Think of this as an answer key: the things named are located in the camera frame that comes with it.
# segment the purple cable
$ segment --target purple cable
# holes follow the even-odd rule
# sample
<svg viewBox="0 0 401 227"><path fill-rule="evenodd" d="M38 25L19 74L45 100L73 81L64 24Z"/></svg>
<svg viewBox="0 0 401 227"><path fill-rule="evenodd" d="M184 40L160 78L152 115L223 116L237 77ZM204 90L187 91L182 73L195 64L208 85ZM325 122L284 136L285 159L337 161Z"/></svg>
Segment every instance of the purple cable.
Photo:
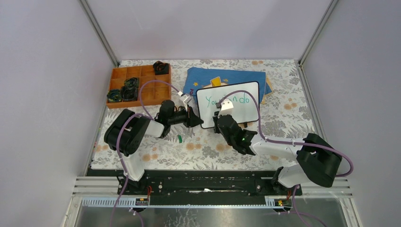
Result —
<svg viewBox="0 0 401 227"><path fill-rule="evenodd" d="M285 214L289 214L289 213L287 211L283 211L283 212L280 212L280 215L285 215ZM318 222L320 222L324 227L327 227L326 223L323 222L320 218L316 217L315 215L307 214L307 213L303 213L303 212L298 212L298 213L300 215L307 216L309 218L313 218L313 219L317 220ZM265 214L265 215L278 215L278 214L277 213L269 213L269 214Z"/></svg>
<svg viewBox="0 0 401 227"><path fill-rule="evenodd" d="M124 173L126 173L127 175L125 176L125 183L124 183L124 186L122 187L121 192L120 192L120 194L118 195L117 200L115 201L114 206L113 206L112 215L111 215L111 217L110 217L110 227L112 227L112 220L113 220L115 208L117 207L118 201L120 200L120 198L121 198L122 194L124 193L125 188L127 187L127 184L128 184L128 170L127 170L127 166L126 166L125 163L124 163L124 160L122 159L122 155L121 155L121 152L120 152L120 140L121 140L122 133L123 133L124 130L125 130L125 127L127 127L128 123L129 123L134 117L137 117L137 116L143 116L143 114L141 114L141 113L135 113L134 115L132 115L131 117L129 117L128 120L127 120L127 121L124 123L124 125L121 127L120 133L118 133L118 137L117 137L116 150L117 150L118 158L120 158L121 165L122 165L122 169L124 170Z"/></svg>
<svg viewBox="0 0 401 227"><path fill-rule="evenodd" d="M295 187L294 187L294 191L292 192L292 207L295 209L295 213L298 215L298 217L299 217L299 219L301 219L301 221L305 224L305 225L307 225L307 226L309 226L309 227L312 227L311 225L309 225L302 217L301 217L301 213L300 212L298 212L298 209L296 208L296 204L295 204L295 192L296 192L296 190L298 189L298 187L299 187L299 184L298 185L295 185ZM311 214L306 214L306 213L303 213L305 216L308 216L308 217L312 217L312 215ZM322 223L325 227L327 227L327 225L323 222L323 221L321 221L320 219L318 219L317 217L313 217L314 219L316 219L316 220L318 220L320 223Z"/></svg>
<svg viewBox="0 0 401 227"><path fill-rule="evenodd" d="M134 211L134 214L137 214L137 215L139 216L140 225L141 225L142 227L144 227L144 226L145 226L145 223L143 222L143 218L142 218L141 214L139 214L139 212L136 212L136 211Z"/></svg>
<svg viewBox="0 0 401 227"><path fill-rule="evenodd" d="M252 95L251 93L249 93L248 91L245 91L245 90L233 91L233 92L231 92L230 94L224 96L224 97L218 102L218 104L221 104L221 102L222 102L224 99L226 99L228 96L230 96L230 95L232 95L232 94L235 94L235 93L238 93L238 92L245 92L245 93L247 93L247 94L252 98L253 102L255 103L256 109L257 109L257 112L258 112L258 117L259 117L259 119L258 119L258 121L259 121L259 134L261 135L261 137L262 137L263 139L265 139L266 141L268 141L268 142L270 142L270 143L279 143L279 144L293 145L293 142L280 141L280 140L271 140L271 139L269 139L269 138L266 138L266 137L263 135L263 133L262 133L262 127L261 127L261 111L260 111L260 109L259 109L259 105L258 105L258 103L256 102L256 100L255 100L255 98L253 97L253 95ZM343 154L342 152L338 151L338 150L335 150L335 149L333 149L333 148L326 147L326 146L323 146L323 145L319 145L319 144L313 144L313 143L294 142L294 145L309 146L309 147L315 147L315 148L321 148L321 149L324 149L324 150L329 150L329 151L331 151L331 152L333 152L333 153L336 153L336 154L342 156L343 158L345 158L345 159L348 161L348 163L349 163L349 171L346 172L346 173L344 173L344 174L338 174L338 175L336 175L336 177L348 176L348 175L350 175L350 174L354 171L354 164L352 163L351 159L350 159L348 156L346 156L345 154Z"/></svg>
<svg viewBox="0 0 401 227"><path fill-rule="evenodd" d="M150 119L151 119L151 120L154 120L153 117L150 115L150 113L149 113L149 112L147 111L147 109L145 108L145 106L143 105L143 101L142 101L142 89L145 87L145 85L147 85L147 84L150 83L150 82L160 82L160 83L164 83L164 84L167 84L168 86L170 86L171 88L173 88L176 92L179 92L179 90L176 89L173 85L171 85L171 84L169 84L169 83L167 83L167 82L164 82L164 81L162 81L162 80L158 80L158 79L150 80L150 81L148 81L148 82L146 82L146 83L144 83L144 84L142 85L142 87L141 87L140 90L139 90L139 101L140 101L140 104L141 104L142 108L145 110L146 114L150 117Z"/></svg>

